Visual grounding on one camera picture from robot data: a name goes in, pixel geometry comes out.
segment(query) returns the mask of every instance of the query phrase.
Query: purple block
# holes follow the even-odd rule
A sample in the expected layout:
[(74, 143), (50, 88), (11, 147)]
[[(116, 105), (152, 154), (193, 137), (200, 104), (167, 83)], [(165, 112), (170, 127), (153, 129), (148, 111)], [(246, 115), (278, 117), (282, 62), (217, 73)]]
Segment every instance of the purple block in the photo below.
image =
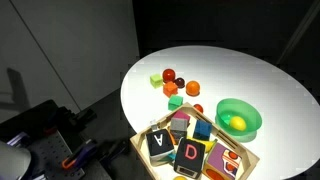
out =
[(190, 123), (190, 116), (188, 116), (186, 113), (182, 112), (182, 111), (177, 111), (174, 115), (173, 118), (177, 118), (177, 119), (185, 119), (188, 121), (188, 124)]
[(208, 155), (207, 161), (208, 164), (225, 174), (230, 179), (235, 179), (240, 162), (240, 156), (220, 143), (217, 143), (213, 147), (211, 153)]

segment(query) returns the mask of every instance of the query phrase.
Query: dark background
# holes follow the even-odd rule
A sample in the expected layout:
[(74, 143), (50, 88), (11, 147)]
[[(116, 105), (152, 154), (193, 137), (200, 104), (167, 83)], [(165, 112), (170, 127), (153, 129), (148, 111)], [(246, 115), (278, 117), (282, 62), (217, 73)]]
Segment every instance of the dark background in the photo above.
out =
[[(318, 6), (319, 0), (0, 0), (0, 122), (53, 99), (75, 113), (90, 107), (101, 112), (96, 122), (105, 129), (92, 136), (131, 136), (122, 133), (130, 126), (125, 117), (118, 118), (122, 78), (140, 58), (183, 45), (263, 59), (319, 102), (320, 14), (310, 24), (305, 20)], [(298, 38), (301, 27), (306, 31)], [(286, 51), (291, 41), (296, 44)], [(108, 114), (115, 104), (119, 112)], [(119, 119), (122, 130), (107, 130)], [(121, 166), (137, 161), (127, 161), (118, 162), (119, 174), (132, 177)], [(302, 176), (316, 178), (317, 166), (313, 176)]]

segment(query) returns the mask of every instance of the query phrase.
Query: wooden tray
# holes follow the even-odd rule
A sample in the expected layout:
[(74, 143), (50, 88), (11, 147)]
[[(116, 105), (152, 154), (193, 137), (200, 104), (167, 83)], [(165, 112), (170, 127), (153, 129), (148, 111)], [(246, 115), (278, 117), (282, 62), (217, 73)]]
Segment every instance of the wooden tray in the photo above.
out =
[[(172, 116), (175, 114), (176, 111), (183, 111), (184, 113), (188, 114), (190, 118), (190, 125), (188, 127), (188, 136), (192, 137), (193, 131), (189, 131), (189, 129), (194, 129), (195, 122), (197, 119), (204, 120), (208, 123), (212, 124), (212, 131), (210, 140), (218, 139), (218, 142), (230, 150), (237, 153), (239, 156), (242, 157), (242, 161), (240, 163), (236, 180), (245, 180), (249, 177), (255, 166), (257, 165), (258, 161), (260, 160), (255, 154), (253, 154), (250, 150), (244, 147), (242, 144), (234, 140), (230, 137), (226, 132), (224, 132), (218, 125), (212, 122), (209, 118), (195, 109), (191, 104), (184, 103), (178, 109), (172, 111), (171, 113), (167, 114), (163, 118), (157, 121), (157, 126), (159, 129), (165, 129), (168, 125), (170, 125), (170, 121)], [(150, 160), (148, 157), (148, 147), (145, 139), (145, 135), (147, 133), (152, 132), (151, 127), (146, 128), (142, 132), (133, 136), (130, 141), (132, 146), (136, 150), (139, 158), (147, 168), (149, 174), (153, 179), (173, 179), (176, 176), (181, 176), (181, 174), (176, 173), (173, 170), (173, 166), (170, 164), (161, 165), (158, 167), (153, 167), (150, 164)], [(204, 174), (202, 174), (199, 179), (209, 179)]]

